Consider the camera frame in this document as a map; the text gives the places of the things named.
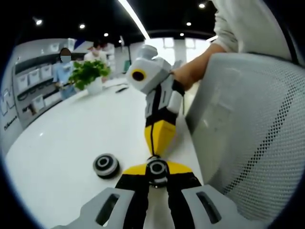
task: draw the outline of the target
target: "white table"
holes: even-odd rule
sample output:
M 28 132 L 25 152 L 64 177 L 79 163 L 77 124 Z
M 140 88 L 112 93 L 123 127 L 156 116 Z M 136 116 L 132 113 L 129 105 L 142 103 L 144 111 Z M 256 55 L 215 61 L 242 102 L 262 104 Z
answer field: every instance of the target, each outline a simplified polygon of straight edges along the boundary
M 106 85 L 122 83 L 114 79 Z M 144 138 L 145 96 L 131 86 L 106 89 L 96 96 L 80 92 L 58 104 L 33 122 L 16 140 L 6 156 L 12 184 L 28 211 L 44 228 L 67 225 L 81 207 L 112 180 L 98 178 L 94 159 L 114 154 L 122 170 L 143 164 L 150 156 Z M 193 169 L 202 176 L 184 117 L 177 119 L 177 135 L 167 159 Z M 173 228 L 165 189 L 151 189 L 146 229 Z

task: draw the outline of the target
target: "potted plant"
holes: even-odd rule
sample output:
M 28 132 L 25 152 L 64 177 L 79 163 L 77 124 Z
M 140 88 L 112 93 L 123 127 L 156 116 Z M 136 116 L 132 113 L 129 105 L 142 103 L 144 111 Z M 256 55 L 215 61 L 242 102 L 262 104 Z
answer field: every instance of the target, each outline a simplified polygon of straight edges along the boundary
M 81 91 L 86 88 L 89 94 L 96 94 L 102 90 L 102 77 L 107 77 L 110 72 L 110 68 L 98 60 L 74 62 L 74 70 L 69 81 Z

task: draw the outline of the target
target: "person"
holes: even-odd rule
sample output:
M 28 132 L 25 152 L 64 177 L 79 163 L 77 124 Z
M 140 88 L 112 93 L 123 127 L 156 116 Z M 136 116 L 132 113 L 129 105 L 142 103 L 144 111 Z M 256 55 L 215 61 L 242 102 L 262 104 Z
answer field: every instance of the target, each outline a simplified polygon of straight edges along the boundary
M 259 53 L 292 60 L 285 36 L 262 0 L 212 0 L 217 8 L 218 38 L 200 56 L 173 70 L 185 90 L 203 79 L 210 57 L 218 52 Z
M 61 92 L 61 98 L 65 100 L 76 94 L 74 86 L 69 84 L 69 77 L 73 72 L 70 50 L 62 48 L 60 51 L 60 59 L 61 62 L 55 67 L 53 82 L 55 83 L 55 87 Z
M 107 64 L 107 54 L 102 50 L 102 45 L 99 40 L 93 42 L 93 47 L 90 52 L 85 54 L 84 61 L 95 61 L 99 60 L 105 64 Z

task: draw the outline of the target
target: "gray mesh chair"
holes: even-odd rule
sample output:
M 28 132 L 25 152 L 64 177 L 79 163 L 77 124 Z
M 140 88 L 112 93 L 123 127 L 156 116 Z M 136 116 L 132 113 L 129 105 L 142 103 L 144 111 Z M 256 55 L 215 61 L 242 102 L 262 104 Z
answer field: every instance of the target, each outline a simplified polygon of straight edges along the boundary
M 186 120 L 202 172 L 212 163 L 202 154 L 221 155 L 208 183 L 246 218 L 272 222 L 304 172 L 305 69 L 267 56 L 215 54 Z

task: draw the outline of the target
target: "green leaves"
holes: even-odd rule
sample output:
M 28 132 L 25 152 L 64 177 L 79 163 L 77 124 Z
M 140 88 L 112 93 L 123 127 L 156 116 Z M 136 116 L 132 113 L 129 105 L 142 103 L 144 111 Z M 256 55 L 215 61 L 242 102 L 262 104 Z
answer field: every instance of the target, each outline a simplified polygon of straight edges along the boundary
M 74 62 L 74 71 L 69 78 L 70 82 L 75 83 L 75 87 L 84 90 L 85 86 L 101 76 L 108 76 L 110 68 L 101 61 L 85 61 L 84 63 Z

